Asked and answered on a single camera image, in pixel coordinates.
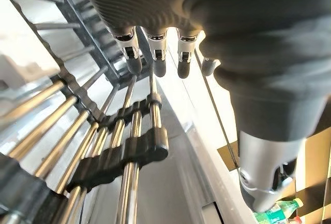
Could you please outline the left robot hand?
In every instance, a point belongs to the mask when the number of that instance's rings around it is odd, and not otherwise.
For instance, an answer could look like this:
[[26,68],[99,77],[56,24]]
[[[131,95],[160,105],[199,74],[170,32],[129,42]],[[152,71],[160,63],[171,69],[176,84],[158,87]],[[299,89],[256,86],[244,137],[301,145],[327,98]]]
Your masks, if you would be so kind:
[[202,55],[218,60],[239,141],[240,190],[255,212],[292,181],[301,144],[330,96],[330,0],[91,0],[115,36],[203,31]]

